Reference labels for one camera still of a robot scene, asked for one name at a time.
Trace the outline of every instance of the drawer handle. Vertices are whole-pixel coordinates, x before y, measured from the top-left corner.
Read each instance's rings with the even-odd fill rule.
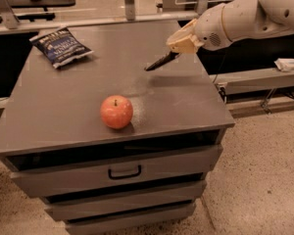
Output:
[[[109,169],[108,170],[108,174],[109,174],[109,178],[112,180],[120,180],[120,179],[126,179],[126,178],[131,178],[131,177],[135,177],[135,176],[139,176],[141,174],[141,165],[139,165],[137,167],[137,172],[134,174],[130,174],[130,175],[123,175],[123,176],[113,176],[112,170]]]

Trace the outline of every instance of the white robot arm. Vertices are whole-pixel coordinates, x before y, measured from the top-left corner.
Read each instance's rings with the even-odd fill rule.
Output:
[[[168,38],[175,53],[226,48],[245,38],[294,34],[294,0],[234,0],[208,9]]]

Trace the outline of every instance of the speckled floor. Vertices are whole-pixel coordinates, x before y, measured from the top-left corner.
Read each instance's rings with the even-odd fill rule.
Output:
[[[272,115],[259,101],[228,108],[236,124],[224,136],[223,153],[195,213],[109,235],[294,234],[294,101],[273,99]],[[0,235],[68,235],[44,208],[11,182],[0,163]]]

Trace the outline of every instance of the desk with drawers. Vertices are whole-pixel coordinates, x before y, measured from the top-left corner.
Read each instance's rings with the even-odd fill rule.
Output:
[[[168,52],[178,23],[70,30],[94,54],[54,70],[32,48],[0,118],[12,180],[73,235],[193,214],[234,121],[196,55],[144,70]],[[113,94],[134,108],[122,130],[99,116]]]

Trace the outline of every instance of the red apple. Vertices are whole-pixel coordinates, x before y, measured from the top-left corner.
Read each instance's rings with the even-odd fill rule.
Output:
[[[113,129],[126,127],[133,117],[131,102],[121,95],[106,98],[100,108],[101,120]]]

